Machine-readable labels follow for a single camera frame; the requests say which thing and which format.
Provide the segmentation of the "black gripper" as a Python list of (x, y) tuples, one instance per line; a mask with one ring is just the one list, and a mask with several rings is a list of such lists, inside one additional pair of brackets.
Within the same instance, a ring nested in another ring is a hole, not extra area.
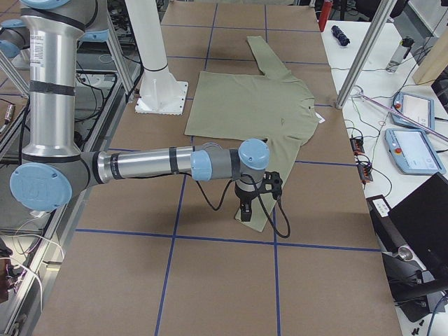
[(236, 187), (235, 195), (239, 198), (240, 221), (250, 222), (252, 217), (252, 201), (258, 196), (258, 191), (255, 187), (251, 190), (243, 190)]

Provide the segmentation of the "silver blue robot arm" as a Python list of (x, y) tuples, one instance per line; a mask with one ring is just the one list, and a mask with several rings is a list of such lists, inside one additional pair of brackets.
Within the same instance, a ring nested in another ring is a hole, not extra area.
[(230, 179), (241, 219), (251, 203), (280, 188), (267, 166), (270, 151), (259, 139), (237, 149), (218, 145), (170, 147), (133, 153), (83, 152), (74, 141), (76, 53), (80, 41), (109, 37), (105, 1), (23, 1), (30, 33), (30, 140), (10, 177), (14, 198), (29, 209), (53, 211), (82, 191), (111, 180), (189, 175), (196, 181)]

